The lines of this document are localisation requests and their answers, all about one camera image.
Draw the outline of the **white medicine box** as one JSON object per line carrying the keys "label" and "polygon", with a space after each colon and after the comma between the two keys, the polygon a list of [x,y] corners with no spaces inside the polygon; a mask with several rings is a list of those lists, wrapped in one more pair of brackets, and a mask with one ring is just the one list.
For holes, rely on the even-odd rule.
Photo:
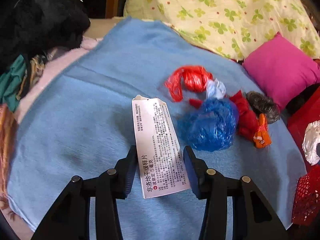
{"label": "white medicine box", "polygon": [[181,147],[167,104],[137,95],[132,99],[139,174],[143,198],[190,188]]}

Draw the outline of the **black clothes pile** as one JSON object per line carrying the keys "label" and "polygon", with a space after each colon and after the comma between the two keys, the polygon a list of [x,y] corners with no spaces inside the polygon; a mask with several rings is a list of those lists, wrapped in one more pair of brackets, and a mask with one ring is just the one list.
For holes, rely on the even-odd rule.
{"label": "black clothes pile", "polygon": [[1,0],[1,66],[19,55],[78,48],[90,24],[80,0]]}

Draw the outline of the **black plastic bag ball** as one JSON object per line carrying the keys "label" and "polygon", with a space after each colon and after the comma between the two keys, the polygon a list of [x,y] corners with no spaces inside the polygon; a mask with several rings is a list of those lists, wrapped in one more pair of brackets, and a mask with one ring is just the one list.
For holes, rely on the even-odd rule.
{"label": "black plastic bag ball", "polygon": [[268,96],[250,91],[246,94],[246,99],[257,116],[263,113],[267,122],[272,124],[280,119],[280,111],[277,104]]}

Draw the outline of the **pink pillow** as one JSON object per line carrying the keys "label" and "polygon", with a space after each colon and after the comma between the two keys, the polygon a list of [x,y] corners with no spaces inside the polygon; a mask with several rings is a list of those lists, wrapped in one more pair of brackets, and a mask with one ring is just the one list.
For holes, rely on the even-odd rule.
{"label": "pink pillow", "polygon": [[319,83],[319,66],[280,33],[245,58],[242,66],[282,111],[310,85]]}

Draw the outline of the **red plastic mesh basket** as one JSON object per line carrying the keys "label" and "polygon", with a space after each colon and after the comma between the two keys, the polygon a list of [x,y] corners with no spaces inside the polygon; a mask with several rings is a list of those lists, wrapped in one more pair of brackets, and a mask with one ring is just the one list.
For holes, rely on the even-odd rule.
{"label": "red plastic mesh basket", "polygon": [[319,165],[298,180],[292,209],[292,223],[310,226],[319,213]]}

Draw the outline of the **striped orange garment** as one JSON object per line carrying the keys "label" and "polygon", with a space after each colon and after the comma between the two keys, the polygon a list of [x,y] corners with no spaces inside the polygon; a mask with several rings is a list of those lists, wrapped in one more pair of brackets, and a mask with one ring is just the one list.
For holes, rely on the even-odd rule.
{"label": "striped orange garment", "polygon": [[15,120],[14,114],[6,104],[1,104],[0,120],[1,210],[5,210],[9,206],[7,185],[18,124]]}

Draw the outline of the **orange packet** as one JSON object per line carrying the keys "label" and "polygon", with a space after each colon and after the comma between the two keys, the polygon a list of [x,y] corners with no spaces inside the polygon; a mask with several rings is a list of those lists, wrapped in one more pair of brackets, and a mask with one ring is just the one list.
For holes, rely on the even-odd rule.
{"label": "orange packet", "polygon": [[254,134],[253,142],[256,148],[265,148],[272,143],[270,135],[268,133],[267,118],[264,113],[259,115],[259,127]]}

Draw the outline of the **red fabric bundle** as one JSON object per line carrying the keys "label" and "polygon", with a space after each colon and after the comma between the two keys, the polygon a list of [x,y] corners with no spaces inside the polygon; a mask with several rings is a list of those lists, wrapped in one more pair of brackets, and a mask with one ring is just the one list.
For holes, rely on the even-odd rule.
{"label": "red fabric bundle", "polygon": [[241,90],[233,96],[228,97],[228,99],[235,103],[239,112],[239,121],[236,127],[236,133],[249,141],[253,141],[253,136],[259,125],[257,117],[251,110],[247,99],[245,99]]}

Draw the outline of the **clover print quilt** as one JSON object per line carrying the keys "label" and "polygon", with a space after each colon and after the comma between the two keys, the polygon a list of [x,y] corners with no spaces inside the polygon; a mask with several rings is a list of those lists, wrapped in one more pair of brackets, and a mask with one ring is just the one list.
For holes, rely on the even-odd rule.
{"label": "clover print quilt", "polygon": [[126,0],[124,15],[165,22],[191,44],[234,60],[276,34],[319,58],[319,35],[301,0]]}

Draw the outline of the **red plastic bag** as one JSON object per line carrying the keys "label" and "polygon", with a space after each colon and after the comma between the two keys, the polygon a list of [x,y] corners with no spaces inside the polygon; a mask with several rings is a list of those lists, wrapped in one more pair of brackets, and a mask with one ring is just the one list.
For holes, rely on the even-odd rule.
{"label": "red plastic bag", "polygon": [[183,100],[182,88],[194,93],[202,93],[206,90],[207,83],[214,76],[203,66],[186,65],[177,68],[165,81],[164,85],[174,102]]}

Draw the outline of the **teal garment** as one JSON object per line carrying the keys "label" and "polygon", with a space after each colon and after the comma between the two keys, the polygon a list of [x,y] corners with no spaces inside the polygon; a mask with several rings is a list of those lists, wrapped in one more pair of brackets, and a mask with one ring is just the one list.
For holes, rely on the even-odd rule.
{"label": "teal garment", "polygon": [[1,104],[6,104],[10,111],[16,111],[19,100],[16,98],[25,75],[27,64],[22,55],[7,67],[7,70],[1,75],[0,96]]}

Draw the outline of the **white plastic bag knot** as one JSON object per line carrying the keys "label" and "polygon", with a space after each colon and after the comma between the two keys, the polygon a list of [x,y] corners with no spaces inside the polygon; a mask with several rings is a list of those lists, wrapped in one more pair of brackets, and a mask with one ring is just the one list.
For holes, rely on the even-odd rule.
{"label": "white plastic bag knot", "polygon": [[223,99],[226,94],[226,87],[218,79],[208,80],[206,85],[206,98]]}

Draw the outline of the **blue plastic bag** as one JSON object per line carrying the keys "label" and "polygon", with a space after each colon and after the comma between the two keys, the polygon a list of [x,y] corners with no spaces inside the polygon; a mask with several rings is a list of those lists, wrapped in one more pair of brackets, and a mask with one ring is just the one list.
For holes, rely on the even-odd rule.
{"label": "blue plastic bag", "polygon": [[233,143],[238,121],[235,103],[228,98],[211,98],[178,119],[178,135],[198,151],[225,150]]}

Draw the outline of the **red Nilrich paper bag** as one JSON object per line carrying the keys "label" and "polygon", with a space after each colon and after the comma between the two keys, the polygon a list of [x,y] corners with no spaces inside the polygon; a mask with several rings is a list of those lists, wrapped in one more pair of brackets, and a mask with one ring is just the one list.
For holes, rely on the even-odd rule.
{"label": "red Nilrich paper bag", "polygon": [[287,128],[303,156],[307,170],[309,170],[311,165],[304,157],[302,143],[308,124],[319,120],[319,84],[304,89],[287,104],[286,110],[289,114]]}

